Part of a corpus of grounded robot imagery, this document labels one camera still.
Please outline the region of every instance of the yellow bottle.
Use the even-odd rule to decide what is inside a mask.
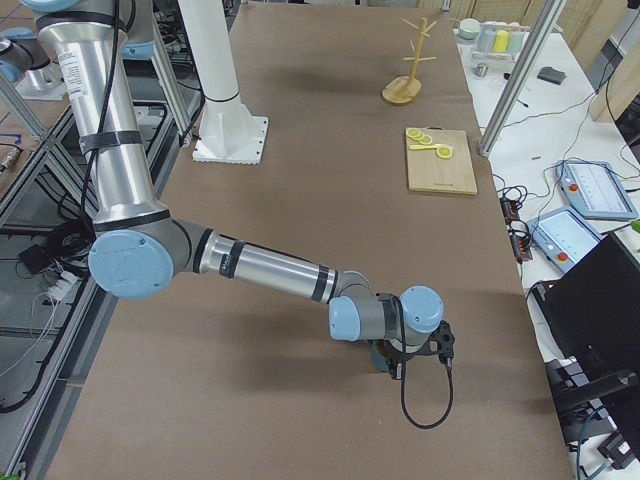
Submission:
[[[496,53],[504,53],[509,46],[509,32],[506,30],[498,30],[496,32],[496,40],[493,42],[493,51]]]

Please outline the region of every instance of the wooden cutting board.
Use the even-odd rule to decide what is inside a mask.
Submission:
[[[406,136],[407,173],[409,190],[418,192],[461,193],[476,195],[478,187],[473,174],[467,135],[463,130],[437,130],[418,128],[433,139],[433,143],[453,146],[453,156],[442,159],[435,150],[409,150],[418,142]]]

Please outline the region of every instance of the label sticker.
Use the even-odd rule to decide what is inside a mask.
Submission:
[[[63,53],[58,56],[62,75],[64,75],[64,83],[67,85],[69,98],[74,99],[83,97],[87,94],[87,87],[82,80],[82,72],[80,63],[76,56],[71,52]]]

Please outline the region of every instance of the wooden mug tree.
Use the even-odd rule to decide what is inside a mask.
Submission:
[[[418,64],[420,62],[435,60],[437,58],[420,58],[424,39],[430,36],[427,32],[429,32],[429,30],[433,28],[436,22],[434,21],[431,25],[427,26],[427,18],[424,17],[422,18],[420,26],[418,27],[417,25],[404,18],[402,19],[402,21],[418,30],[418,42],[414,47],[413,42],[409,40],[409,42],[411,43],[411,48],[413,50],[413,57],[405,57],[403,59],[412,62],[411,72],[409,73],[409,76],[405,75],[394,79],[393,81],[391,81],[391,83],[384,87],[384,90],[382,90],[382,98],[384,98],[386,102],[393,105],[406,105],[414,99],[414,97],[420,92],[420,89],[422,88],[422,83],[420,83],[420,80],[416,78],[416,74],[418,72]]]

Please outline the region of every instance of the black monitor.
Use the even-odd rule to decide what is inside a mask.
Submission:
[[[544,298],[544,313],[562,353],[590,381],[629,369],[640,375],[640,264],[615,235],[605,237]],[[640,458],[640,387],[601,398]]]

